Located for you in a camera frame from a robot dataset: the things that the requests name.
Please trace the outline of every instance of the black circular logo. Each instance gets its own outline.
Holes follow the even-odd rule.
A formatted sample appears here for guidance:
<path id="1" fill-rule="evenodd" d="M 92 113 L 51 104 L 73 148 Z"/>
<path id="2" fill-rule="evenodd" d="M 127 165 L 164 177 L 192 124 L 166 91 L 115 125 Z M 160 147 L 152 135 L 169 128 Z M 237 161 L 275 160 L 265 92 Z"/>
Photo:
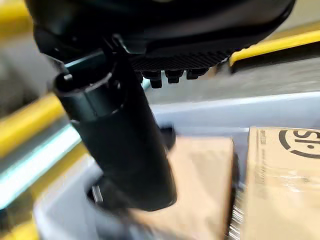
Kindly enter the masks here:
<path id="1" fill-rule="evenodd" d="M 320 159 L 320 132 L 318 131 L 281 130 L 279 140 L 290 153 L 306 158 Z"/>

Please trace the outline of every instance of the brown cardboard box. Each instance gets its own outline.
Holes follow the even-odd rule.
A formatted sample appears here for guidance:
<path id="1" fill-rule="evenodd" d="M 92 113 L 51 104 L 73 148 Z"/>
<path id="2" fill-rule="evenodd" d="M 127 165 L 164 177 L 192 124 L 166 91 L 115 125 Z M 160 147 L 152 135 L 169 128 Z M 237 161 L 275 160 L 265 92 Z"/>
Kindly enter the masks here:
<path id="1" fill-rule="evenodd" d="M 135 218 L 187 239 L 222 240 L 229 219 L 233 157 L 230 138 L 178 137 L 169 153 L 177 202 L 155 212 L 135 210 Z"/>
<path id="2" fill-rule="evenodd" d="M 320 239 L 320 131 L 250 129 L 243 240 Z"/>

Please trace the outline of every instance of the ridged black surface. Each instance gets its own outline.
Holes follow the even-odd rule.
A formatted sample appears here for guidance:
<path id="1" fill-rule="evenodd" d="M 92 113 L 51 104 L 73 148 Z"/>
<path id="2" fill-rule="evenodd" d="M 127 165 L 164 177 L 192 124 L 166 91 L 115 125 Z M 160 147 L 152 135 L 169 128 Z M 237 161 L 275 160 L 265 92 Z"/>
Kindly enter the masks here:
<path id="1" fill-rule="evenodd" d="M 159 71 L 159 70 L 180 70 L 180 69 L 199 69 L 212 67 L 231 53 L 236 51 L 217 51 L 217 52 L 199 52 L 188 55 L 177 55 L 173 57 L 155 57 L 155 58 L 132 58 L 130 62 L 135 71 Z"/>

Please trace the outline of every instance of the black mount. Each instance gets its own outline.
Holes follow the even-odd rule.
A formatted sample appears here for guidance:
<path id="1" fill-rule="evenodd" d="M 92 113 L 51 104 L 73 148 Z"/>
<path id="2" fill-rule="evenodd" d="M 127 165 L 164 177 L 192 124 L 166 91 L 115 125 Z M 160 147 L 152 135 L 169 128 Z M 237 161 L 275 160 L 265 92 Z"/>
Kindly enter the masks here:
<path id="1" fill-rule="evenodd" d="M 126 56 L 103 44 L 64 66 L 54 92 L 103 170 L 100 187 L 117 193 L 108 206 L 155 211 L 175 203 L 165 140 Z"/>

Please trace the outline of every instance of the yellow handrail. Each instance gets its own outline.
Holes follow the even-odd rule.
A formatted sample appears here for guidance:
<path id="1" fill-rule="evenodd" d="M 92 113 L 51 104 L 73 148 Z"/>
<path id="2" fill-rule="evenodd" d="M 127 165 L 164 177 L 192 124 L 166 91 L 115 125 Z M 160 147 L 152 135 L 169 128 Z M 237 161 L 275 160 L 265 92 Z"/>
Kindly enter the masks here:
<path id="1" fill-rule="evenodd" d="M 49 94 L 0 120 L 0 158 L 47 128 L 65 113 L 59 100 Z"/>

